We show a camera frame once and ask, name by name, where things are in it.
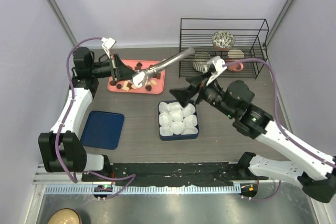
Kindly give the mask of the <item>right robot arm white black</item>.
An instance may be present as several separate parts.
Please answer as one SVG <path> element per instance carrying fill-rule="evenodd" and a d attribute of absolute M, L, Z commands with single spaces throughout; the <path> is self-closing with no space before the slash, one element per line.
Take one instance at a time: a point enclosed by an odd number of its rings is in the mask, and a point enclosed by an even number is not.
<path fill-rule="evenodd" d="M 278 125 L 271 114 L 254 105 L 255 95 L 244 81 L 234 81 L 223 90 L 217 81 L 208 83 L 208 79 L 206 74 L 188 77 L 188 87 L 170 89 L 170 94 L 182 106 L 197 96 L 195 104 L 207 102 L 232 119 L 237 132 L 289 159 L 281 162 L 245 152 L 238 161 L 239 177 L 275 178 L 299 187 L 316 201 L 329 203 L 335 195 L 335 157 L 308 145 Z"/>

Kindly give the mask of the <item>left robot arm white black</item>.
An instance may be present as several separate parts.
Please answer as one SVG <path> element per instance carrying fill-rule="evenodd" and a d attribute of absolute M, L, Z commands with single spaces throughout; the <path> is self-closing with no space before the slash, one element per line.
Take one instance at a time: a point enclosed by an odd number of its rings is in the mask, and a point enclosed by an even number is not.
<path fill-rule="evenodd" d="M 114 180 L 112 166 L 106 155 L 89 154 L 82 145 L 78 132 L 84 114 L 92 103 L 100 78 L 116 77 L 126 80 L 132 71 L 118 55 L 106 61 L 95 61 L 95 54 L 87 47 L 72 50 L 73 68 L 67 68 L 69 93 L 63 111 L 55 125 L 38 137 L 44 168 L 49 173 L 64 172 L 76 183 L 76 173 L 84 172 L 85 180 L 93 177 L 105 182 Z"/>

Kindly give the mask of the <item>pink plastic tray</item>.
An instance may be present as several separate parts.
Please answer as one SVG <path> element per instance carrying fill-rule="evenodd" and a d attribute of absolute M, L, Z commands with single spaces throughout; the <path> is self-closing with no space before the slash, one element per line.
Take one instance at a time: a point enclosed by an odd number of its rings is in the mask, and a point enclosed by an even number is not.
<path fill-rule="evenodd" d="M 152 60 L 122 60 L 122 62 L 127 65 L 129 68 L 132 68 L 133 70 L 143 70 L 145 68 L 148 68 L 149 65 L 157 64 L 158 61 L 152 61 Z M 142 67 L 137 67 L 137 63 L 142 63 Z M 151 91 L 147 91 L 145 89 L 145 86 L 142 86 L 141 88 L 133 89 L 131 88 L 132 84 L 129 81 L 120 81 L 118 83 L 115 83 L 112 78 L 110 77 L 107 84 L 107 89 L 110 92 L 120 92 L 120 93 L 141 93 L 141 94 L 160 94 L 163 92 L 164 89 L 164 80 L 165 80 L 165 70 L 160 72 L 161 78 L 157 79 L 156 76 L 153 77 L 150 80 L 150 83 L 147 85 L 152 86 Z M 152 80 L 157 82 L 157 85 L 153 85 L 151 82 Z"/>

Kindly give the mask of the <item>metal tongs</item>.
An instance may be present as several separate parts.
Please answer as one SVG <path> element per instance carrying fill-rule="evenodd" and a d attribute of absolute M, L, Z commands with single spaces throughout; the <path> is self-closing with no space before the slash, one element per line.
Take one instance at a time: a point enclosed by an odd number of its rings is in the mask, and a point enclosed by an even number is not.
<path fill-rule="evenodd" d="M 165 70 L 168 66 L 173 65 L 182 59 L 191 56 L 192 54 L 195 54 L 195 50 L 193 47 L 189 47 L 176 55 L 173 55 L 169 58 L 166 58 L 157 64 L 154 64 L 154 67 L 150 69 L 149 67 L 143 70 L 138 71 L 133 78 L 130 80 L 130 82 L 137 86 L 137 88 L 140 88 L 142 86 L 147 85 L 150 80 L 155 77 L 159 72 L 162 72 Z"/>

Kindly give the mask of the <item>dark blue box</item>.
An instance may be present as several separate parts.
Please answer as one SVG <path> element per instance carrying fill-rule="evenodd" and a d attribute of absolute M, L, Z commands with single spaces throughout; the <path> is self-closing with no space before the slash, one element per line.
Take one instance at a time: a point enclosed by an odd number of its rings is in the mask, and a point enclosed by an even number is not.
<path fill-rule="evenodd" d="M 158 104 L 159 138 L 162 141 L 194 140 L 200 132 L 193 100 L 183 107 L 177 101 Z"/>

